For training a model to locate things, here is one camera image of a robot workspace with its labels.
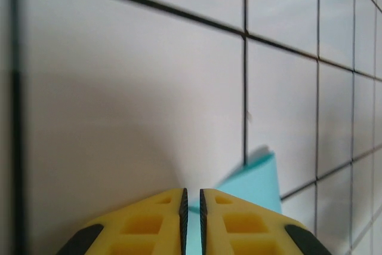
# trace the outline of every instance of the black rubber pad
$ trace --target black rubber pad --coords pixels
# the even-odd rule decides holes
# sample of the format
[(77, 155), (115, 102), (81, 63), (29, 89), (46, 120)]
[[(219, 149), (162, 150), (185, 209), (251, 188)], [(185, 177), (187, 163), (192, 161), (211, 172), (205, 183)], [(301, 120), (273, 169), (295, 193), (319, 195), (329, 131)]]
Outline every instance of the black rubber pad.
[(328, 249), (308, 230), (286, 225), (285, 230), (304, 255), (331, 255)]
[(207, 203), (204, 197), (204, 191), (201, 189), (201, 240), (202, 240), (202, 255), (207, 252)]
[(179, 207), (180, 218), (180, 251), (181, 255), (186, 255), (187, 244), (187, 223), (189, 219), (189, 200), (187, 196), (187, 188), (183, 189), (181, 202)]
[(101, 224), (81, 229), (58, 251), (57, 255), (85, 255), (102, 229)]

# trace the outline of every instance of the yellow plastic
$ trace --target yellow plastic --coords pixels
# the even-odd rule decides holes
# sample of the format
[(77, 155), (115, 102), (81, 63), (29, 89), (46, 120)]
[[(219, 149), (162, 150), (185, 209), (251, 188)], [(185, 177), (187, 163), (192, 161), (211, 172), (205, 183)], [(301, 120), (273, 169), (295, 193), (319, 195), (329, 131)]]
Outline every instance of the yellow plastic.
[(90, 221), (84, 227), (104, 229), (85, 255), (180, 255), (182, 193), (171, 189)]
[(284, 229), (300, 222), (215, 189), (204, 189), (207, 255), (303, 255)]

